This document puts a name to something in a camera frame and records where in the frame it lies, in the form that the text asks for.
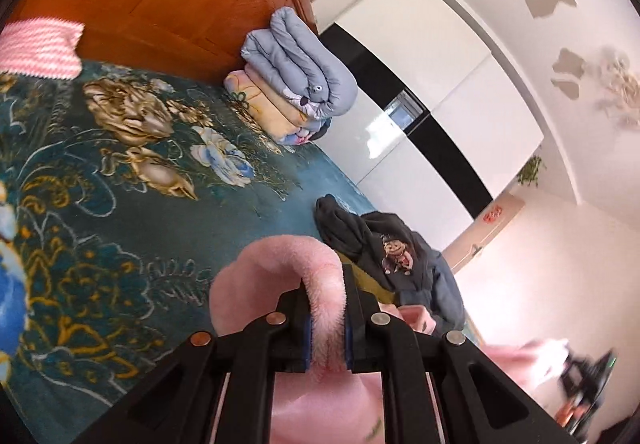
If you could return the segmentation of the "pink fleece floral blanket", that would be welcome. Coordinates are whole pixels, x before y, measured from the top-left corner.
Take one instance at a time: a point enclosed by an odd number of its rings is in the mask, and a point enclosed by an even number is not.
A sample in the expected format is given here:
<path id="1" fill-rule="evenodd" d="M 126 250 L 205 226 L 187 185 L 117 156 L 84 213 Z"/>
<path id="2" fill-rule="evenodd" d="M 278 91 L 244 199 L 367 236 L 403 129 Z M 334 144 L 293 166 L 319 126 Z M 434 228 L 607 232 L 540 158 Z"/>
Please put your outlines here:
<path id="1" fill-rule="evenodd" d="M 210 317 L 219 337 L 274 311 L 285 291 L 307 291 L 311 364 L 301 375 L 274 376 L 265 443 L 387 443 L 380 376 L 354 374 L 346 366 L 343 268 L 337 254 L 317 239 L 273 236 L 249 244 L 210 288 Z M 414 331 L 434 336 L 410 308 L 378 306 Z"/>

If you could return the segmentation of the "mustard knitted sweater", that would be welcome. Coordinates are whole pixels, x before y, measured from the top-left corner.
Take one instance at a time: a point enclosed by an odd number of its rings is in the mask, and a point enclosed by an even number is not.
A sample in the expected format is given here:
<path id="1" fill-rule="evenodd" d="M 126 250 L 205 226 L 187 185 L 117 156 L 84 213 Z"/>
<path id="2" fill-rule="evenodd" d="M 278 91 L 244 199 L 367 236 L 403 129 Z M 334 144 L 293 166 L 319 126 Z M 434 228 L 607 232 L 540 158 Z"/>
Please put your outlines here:
<path id="1" fill-rule="evenodd" d="M 395 303 L 395 295 L 390 290 L 382 287 L 373 277 L 371 277 L 366 271 L 363 271 L 362 268 L 352 262 L 352 260 L 343 253 L 337 251 L 337 255 L 343 264 L 347 264 L 352 268 L 352 274 L 354 275 L 356 285 L 360 290 L 375 296 L 378 303 Z"/>

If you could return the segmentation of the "white and black wardrobe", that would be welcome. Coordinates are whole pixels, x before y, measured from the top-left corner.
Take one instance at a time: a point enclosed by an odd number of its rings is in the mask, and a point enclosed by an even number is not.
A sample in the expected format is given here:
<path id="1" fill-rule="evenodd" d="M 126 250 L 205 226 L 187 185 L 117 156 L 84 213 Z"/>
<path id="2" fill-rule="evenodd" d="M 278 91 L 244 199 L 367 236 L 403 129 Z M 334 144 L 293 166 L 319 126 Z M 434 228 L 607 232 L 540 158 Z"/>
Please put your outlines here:
<path id="1" fill-rule="evenodd" d="M 373 207 L 450 246 L 544 134 L 487 44 L 444 0 L 359 0 L 321 35 L 358 96 L 320 148 Z"/>

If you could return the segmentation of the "green hanging plant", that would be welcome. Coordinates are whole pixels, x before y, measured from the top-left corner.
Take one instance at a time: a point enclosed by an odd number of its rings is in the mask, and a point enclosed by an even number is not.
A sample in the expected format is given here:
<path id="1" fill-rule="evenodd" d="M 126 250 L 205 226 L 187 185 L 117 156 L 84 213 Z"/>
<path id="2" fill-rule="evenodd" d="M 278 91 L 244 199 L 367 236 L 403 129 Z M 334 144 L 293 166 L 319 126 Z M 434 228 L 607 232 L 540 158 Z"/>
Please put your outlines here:
<path id="1" fill-rule="evenodd" d="M 546 169 L 547 167 L 541 156 L 533 155 L 526 161 L 526 164 L 521 167 L 521 170 L 518 171 L 518 174 L 516 175 L 516 182 L 521 186 L 538 187 L 541 172 Z"/>

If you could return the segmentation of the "pink white striped cloth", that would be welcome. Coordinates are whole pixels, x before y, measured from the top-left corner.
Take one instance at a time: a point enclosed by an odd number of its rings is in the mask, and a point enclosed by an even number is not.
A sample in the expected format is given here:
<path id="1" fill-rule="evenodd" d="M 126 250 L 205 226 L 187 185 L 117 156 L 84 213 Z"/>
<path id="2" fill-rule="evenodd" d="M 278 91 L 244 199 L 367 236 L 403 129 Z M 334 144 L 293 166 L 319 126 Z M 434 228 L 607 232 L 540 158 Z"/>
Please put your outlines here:
<path id="1" fill-rule="evenodd" d="M 39 17 L 9 22 L 1 31 L 1 72 L 73 80 L 82 71 L 77 45 L 81 22 Z"/>

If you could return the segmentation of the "dark grey cartoon sweatshirt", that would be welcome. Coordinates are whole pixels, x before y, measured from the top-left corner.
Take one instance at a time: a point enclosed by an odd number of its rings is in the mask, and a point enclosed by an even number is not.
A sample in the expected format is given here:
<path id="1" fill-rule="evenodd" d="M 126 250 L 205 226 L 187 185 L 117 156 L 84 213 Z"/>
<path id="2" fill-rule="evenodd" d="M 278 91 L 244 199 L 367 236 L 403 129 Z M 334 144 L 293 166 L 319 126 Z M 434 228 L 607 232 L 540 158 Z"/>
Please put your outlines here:
<path id="1" fill-rule="evenodd" d="M 332 195 L 314 205 L 321 239 L 394 294 L 427 292 L 450 279 L 442 254 L 395 213 L 347 211 Z"/>

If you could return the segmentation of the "folded yellow floral blanket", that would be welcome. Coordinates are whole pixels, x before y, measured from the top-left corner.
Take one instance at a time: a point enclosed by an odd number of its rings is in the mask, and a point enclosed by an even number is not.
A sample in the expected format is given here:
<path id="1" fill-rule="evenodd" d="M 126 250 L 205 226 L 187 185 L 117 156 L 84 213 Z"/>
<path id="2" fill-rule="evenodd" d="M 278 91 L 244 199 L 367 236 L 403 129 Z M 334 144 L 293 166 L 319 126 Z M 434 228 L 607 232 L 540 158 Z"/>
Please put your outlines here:
<path id="1" fill-rule="evenodd" d="M 317 120 L 301 112 L 250 66 L 231 71 L 224 79 L 224 88 L 240 112 L 249 115 L 277 144 L 306 144 L 322 138 L 331 126 L 330 119 Z"/>

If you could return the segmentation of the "folded grey-blue quilt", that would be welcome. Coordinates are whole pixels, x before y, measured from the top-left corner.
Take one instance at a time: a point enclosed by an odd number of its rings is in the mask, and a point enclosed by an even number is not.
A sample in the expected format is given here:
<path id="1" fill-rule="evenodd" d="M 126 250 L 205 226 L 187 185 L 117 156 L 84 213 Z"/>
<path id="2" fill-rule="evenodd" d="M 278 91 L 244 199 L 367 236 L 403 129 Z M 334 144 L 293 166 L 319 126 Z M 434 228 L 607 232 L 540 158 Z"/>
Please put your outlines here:
<path id="1" fill-rule="evenodd" d="M 358 96 L 355 77 L 288 6 L 267 29 L 250 31 L 242 59 L 291 105 L 314 120 L 345 115 Z"/>

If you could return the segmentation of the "teal floral bed cover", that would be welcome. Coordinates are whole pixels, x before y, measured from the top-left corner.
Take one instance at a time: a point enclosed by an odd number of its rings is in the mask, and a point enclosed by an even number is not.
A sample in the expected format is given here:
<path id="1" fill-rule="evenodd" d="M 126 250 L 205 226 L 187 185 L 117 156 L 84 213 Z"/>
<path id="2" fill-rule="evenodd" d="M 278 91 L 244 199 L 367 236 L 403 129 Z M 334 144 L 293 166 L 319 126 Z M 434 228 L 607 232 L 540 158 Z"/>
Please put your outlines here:
<path id="1" fill-rule="evenodd" d="M 370 202 L 316 146 L 280 147 L 221 88 L 85 64 L 9 77 L 1 181 L 6 442 L 68 443 L 193 331 L 215 275 L 255 239 L 316 234 L 324 195 Z"/>

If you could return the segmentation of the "wooden door with red decoration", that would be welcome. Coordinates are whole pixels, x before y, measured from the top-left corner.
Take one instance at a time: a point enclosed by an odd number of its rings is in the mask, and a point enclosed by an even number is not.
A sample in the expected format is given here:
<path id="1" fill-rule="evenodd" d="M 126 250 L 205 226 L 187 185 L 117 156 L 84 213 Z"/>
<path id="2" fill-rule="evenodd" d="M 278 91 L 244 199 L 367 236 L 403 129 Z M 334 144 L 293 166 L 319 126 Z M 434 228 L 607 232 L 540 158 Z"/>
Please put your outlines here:
<path id="1" fill-rule="evenodd" d="M 525 201 L 503 192 L 443 252 L 452 274 L 475 259 L 524 209 Z"/>

